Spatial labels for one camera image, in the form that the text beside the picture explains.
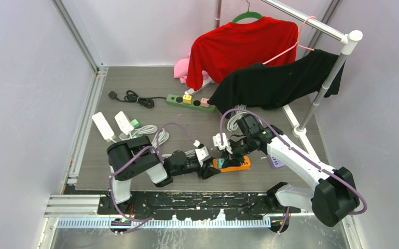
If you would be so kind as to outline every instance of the white plug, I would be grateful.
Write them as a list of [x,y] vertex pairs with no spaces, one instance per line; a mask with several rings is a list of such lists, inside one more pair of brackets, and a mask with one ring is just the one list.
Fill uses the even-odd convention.
[[92,115],[92,120],[94,120],[95,125],[99,128],[100,133],[106,141],[115,138],[115,133],[107,123],[106,118],[102,113],[96,113]]
[[115,121],[117,121],[118,127],[120,127],[120,130],[125,135],[129,135],[134,129],[124,112],[117,113],[117,115],[115,115]]
[[231,147],[228,144],[228,138],[227,138],[227,135],[225,134],[225,132],[222,133],[222,138],[223,138],[224,144],[221,143],[221,134],[220,133],[216,134],[216,136],[213,136],[213,145],[215,147],[217,147],[219,151],[226,150],[230,154],[233,154],[233,152],[231,151]]

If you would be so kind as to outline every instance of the green hanger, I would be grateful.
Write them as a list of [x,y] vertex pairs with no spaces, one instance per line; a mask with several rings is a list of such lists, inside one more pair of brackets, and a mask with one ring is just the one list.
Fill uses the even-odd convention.
[[240,15],[238,15],[237,17],[235,17],[231,22],[239,22],[242,19],[245,18],[256,18],[256,19],[260,19],[262,18],[262,15],[257,13],[257,12],[251,12],[250,11],[250,2],[248,2],[248,0],[246,0],[246,2],[248,3],[248,11],[245,13],[242,13]]

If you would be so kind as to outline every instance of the red shirt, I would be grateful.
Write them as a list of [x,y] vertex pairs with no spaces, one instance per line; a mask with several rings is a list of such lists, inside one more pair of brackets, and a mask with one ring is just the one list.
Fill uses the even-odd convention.
[[[229,22],[201,35],[191,47],[187,86],[202,87],[202,70],[216,82],[235,70],[263,63],[297,42],[294,22],[262,17],[252,23]],[[296,48],[269,62],[268,66],[295,61]]]

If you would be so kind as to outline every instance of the yellow plug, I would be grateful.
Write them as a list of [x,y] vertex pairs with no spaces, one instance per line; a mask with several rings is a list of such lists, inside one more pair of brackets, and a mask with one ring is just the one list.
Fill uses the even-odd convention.
[[183,102],[184,102],[184,104],[191,105],[191,96],[185,94],[185,95],[183,96]]

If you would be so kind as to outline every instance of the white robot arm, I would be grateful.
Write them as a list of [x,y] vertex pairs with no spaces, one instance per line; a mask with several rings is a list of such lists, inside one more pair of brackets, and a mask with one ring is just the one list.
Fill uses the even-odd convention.
[[[308,188],[294,187],[287,183],[279,183],[267,191],[269,197],[274,198],[282,206],[312,211],[325,225],[333,227],[360,204],[358,197],[345,185],[326,174],[330,172],[355,188],[353,176],[346,168],[336,170],[330,165],[311,157],[306,151],[294,144],[278,128],[273,127],[279,136],[275,136],[270,129],[262,125],[252,115],[245,115],[238,121],[243,136],[238,141],[228,140],[230,150],[225,146],[218,147],[227,154],[228,165],[235,165],[235,161],[243,162],[243,156],[255,150],[275,157],[285,163],[300,176]],[[218,134],[213,141],[220,141]]]

